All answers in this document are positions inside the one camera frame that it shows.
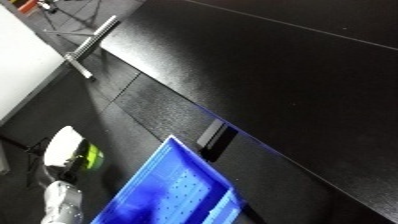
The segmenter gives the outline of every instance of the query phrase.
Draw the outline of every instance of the blue bin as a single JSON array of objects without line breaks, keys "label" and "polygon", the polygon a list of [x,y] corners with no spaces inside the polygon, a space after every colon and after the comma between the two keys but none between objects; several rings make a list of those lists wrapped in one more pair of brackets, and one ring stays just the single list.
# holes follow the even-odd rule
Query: blue bin
[{"label": "blue bin", "polygon": [[221,174],[170,136],[91,223],[226,224],[244,204]]}]

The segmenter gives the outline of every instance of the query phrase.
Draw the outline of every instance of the black tabletop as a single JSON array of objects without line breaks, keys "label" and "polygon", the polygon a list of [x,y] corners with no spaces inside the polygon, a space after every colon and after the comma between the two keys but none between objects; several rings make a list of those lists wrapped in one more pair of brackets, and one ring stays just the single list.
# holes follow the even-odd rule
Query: black tabletop
[{"label": "black tabletop", "polygon": [[149,0],[102,47],[398,220],[398,51],[326,31]]}]

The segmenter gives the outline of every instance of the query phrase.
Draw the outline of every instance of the metal rod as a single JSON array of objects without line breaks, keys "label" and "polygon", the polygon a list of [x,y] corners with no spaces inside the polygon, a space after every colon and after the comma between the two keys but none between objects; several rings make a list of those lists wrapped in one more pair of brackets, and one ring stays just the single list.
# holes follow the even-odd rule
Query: metal rod
[{"label": "metal rod", "polygon": [[82,56],[94,43],[96,43],[108,30],[110,30],[118,20],[116,16],[109,18],[104,24],[102,24],[95,32],[94,36],[86,39],[75,51],[76,59]]}]

